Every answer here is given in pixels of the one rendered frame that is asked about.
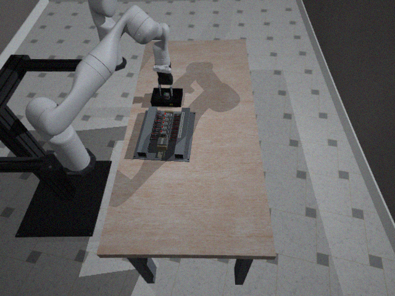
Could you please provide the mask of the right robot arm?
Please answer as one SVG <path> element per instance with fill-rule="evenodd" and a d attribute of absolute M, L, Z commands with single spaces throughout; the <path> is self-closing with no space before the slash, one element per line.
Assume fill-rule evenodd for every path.
<path fill-rule="evenodd" d="M 72 88 L 59 105 L 47 97 L 37 97 L 25 109 L 29 123 L 52 147 L 62 166 L 71 171 L 83 170 L 90 162 L 90 156 L 71 123 L 115 72 L 119 41 L 125 32 L 140 44 L 161 40 L 153 44 L 154 57 L 168 57 L 168 25 L 153 21 L 140 7 L 132 5 L 77 65 Z"/>

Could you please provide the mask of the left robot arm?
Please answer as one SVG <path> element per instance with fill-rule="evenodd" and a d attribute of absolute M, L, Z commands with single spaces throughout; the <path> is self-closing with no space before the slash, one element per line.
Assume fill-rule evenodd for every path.
<path fill-rule="evenodd" d="M 88 0 L 88 4 L 93 22 L 98 30 L 99 40 L 101 41 L 115 25 L 115 21 L 111 17 L 115 14 L 117 0 Z M 122 53 L 119 42 L 116 65 L 120 65 L 122 62 Z"/>

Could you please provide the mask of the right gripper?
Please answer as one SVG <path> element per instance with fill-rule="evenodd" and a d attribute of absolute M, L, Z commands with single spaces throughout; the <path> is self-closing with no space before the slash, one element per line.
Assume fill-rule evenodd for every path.
<path fill-rule="evenodd" d="M 161 85 L 170 85 L 170 95 L 173 95 L 172 86 L 173 86 L 173 76 L 171 74 L 171 62 L 170 57 L 168 55 L 165 59 L 157 59 L 154 57 L 155 66 L 153 66 L 153 70 L 158 74 L 158 88 L 160 91 L 160 95 L 162 96 L 162 88 Z"/>

